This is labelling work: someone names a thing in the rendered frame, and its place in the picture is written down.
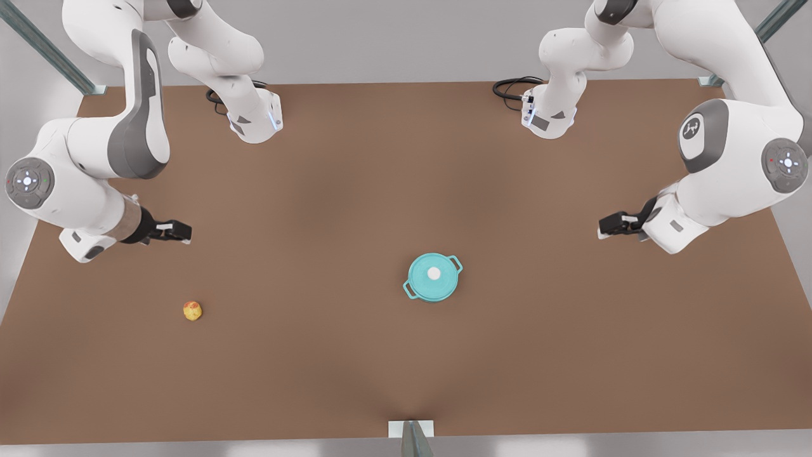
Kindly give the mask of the silver frame post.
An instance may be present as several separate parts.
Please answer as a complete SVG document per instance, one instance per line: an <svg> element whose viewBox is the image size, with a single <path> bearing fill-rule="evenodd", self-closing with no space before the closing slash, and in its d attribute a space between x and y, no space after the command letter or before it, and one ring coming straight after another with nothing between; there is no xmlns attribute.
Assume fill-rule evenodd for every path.
<svg viewBox="0 0 812 457"><path fill-rule="evenodd" d="M85 76L11 0L0 0L0 18L69 81L81 95L104 95L107 92L106 86L94 84L90 78Z"/></svg>
<svg viewBox="0 0 812 457"><path fill-rule="evenodd" d="M761 44L766 44L783 26L804 8L809 0L780 0L777 6L754 28ZM699 76L699 86L721 88L726 81L717 74Z"/></svg>
<svg viewBox="0 0 812 457"><path fill-rule="evenodd" d="M392 420L389 439L400 439L400 457L435 457L428 437L435 436L434 420Z"/></svg>

